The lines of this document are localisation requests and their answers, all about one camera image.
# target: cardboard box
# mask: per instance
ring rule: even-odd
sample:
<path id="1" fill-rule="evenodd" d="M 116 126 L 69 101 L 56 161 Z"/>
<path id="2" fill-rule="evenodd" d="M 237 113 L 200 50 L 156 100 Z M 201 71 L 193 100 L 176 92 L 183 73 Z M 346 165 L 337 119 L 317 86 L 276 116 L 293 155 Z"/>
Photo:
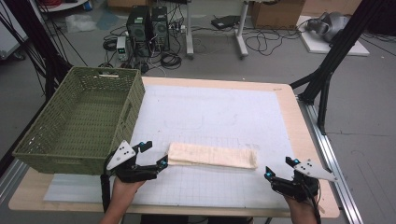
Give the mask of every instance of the cardboard box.
<path id="1" fill-rule="evenodd" d="M 305 0 L 281 0 L 274 5 L 254 3 L 251 19 L 255 28 L 294 30 Z"/>
<path id="2" fill-rule="evenodd" d="M 150 0 L 107 0 L 109 7 L 132 8 L 132 6 L 151 6 Z"/>
<path id="3" fill-rule="evenodd" d="M 320 16 L 323 12 L 340 12 L 352 15 L 361 0 L 306 0 L 302 15 Z"/>

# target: green plastic basket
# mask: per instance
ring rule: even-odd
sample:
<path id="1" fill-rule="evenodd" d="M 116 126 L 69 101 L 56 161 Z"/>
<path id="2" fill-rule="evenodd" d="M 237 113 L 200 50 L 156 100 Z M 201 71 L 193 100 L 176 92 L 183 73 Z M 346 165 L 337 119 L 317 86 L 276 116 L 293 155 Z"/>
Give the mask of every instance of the green plastic basket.
<path id="1" fill-rule="evenodd" d="M 13 155 L 40 173 L 100 175 L 130 141 L 144 94 L 139 70 L 73 67 Z"/>

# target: beige towel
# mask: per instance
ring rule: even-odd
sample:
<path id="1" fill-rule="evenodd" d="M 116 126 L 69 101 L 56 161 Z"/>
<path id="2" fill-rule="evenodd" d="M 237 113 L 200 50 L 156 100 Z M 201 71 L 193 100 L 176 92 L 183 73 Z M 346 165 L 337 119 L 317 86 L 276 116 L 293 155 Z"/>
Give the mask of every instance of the beige towel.
<path id="1" fill-rule="evenodd" d="M 256 151 L 253 149 L 234 149 L 207 147 L 184 143 L 171 143 L 168 150 L 170 165 L 209 164 L 256 169 Z"/>

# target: wooden table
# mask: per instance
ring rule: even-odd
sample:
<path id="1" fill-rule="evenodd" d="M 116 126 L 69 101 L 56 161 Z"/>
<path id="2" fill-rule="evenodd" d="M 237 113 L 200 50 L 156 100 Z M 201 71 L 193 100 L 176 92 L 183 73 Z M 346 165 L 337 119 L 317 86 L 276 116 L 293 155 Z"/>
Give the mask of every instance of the wooden table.
<path id="1" fill-rule="evenodd" d="M 318 153 L 314 146 L 311 135 L 306 127 L 302 112 L 297 104 L 295 95 L 289 85 L 179 79 L 162 77 L 143 77 L 145 85 L 205 87 L 234 90 L 272 91 L 276 94 L 280 110 L 285 121 L 290 145 L 296 158 L 300 161 L 311 159 L 320 163 Z M 53 175 L 40 174 L 29 169 L 16 192 L 9 202 L 9 208 L 13 210 L 28 211 L 79 211 L 79 212 L 103 212 L 100 203 L 55 203 L 44 202 L 43 198 Z M 338 217 L 338 205 L 332 194 L 328 181 L 320 180 L 321 198 L 319 205 L 322 217 Z M 128 213 L 138 214 L 180 214 L 201 216 L 244 216 L 244 217 L 289 217 L 290 213 L 275 209 L 237 209 L 237 208 L 204 208 L 204 207 L 175 207 L 159 205 L 131 205 Z"/>

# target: concrete floor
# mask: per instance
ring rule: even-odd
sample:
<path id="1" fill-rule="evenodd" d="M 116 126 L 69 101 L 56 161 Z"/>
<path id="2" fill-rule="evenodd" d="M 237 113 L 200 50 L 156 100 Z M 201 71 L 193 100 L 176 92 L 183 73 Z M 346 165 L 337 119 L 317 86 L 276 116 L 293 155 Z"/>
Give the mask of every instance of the concrete floor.
<path id="1" fill-rule="evenodd" d="M 58 14 L 57 19 L 81 9 Z M 102 8 L 87 13 L 95 21 L 108 16 Z M 112 19 L 108 29 L 66 34 L 88 66 L 104 62 L 103 37 L 122 26 L 126 20 Z M 193 24 L 210 27 L 211 18 L 196 18 Z M 308 53 L 301 39 L 284 40 L 270 56 L 251 49 L 245 60 L 232 33 L 194 32 L 195 52 L 191 61 L 182 46 L 182 65 L 177 70 L 149 70 L 145 76 L 183 77 L 250 82 L 291 83 L 315 71 L 325 55 Z M 395 43 L 370 39 L 381 48 L 396 53 Z M 332 78 L 326 118 L 326 131 L 343 170 L 346 182 L 359 208 L 364 223 L 396 223 L 396 60 L 395 56 L 371 45 L 361 43 L 370 51 L 369 57 L 347 56 Z M 83 65 L 70 47 L 66 48 L 73 65 Z M 301 87 L 295 90 L 300 93 Z M 29 60 L 0 62 L 0 157 L 10 148 L 25 125 L 43 104 L 44 97 Z M 102 214 L 96 213 L 32 213 L 11 211 L 7 207 L 12 191 L 0 204 L 2 223 L 93 223 Z M 137 223 L 139 216 L 127 215 L 125 223 Z M 255 223 L 264 223 L 257 218 Z M 272 223 L 290 223 L 287 218 L 274 218 Z M 323 219 L 322 223 L 347 223 L 345 216 Z"/>

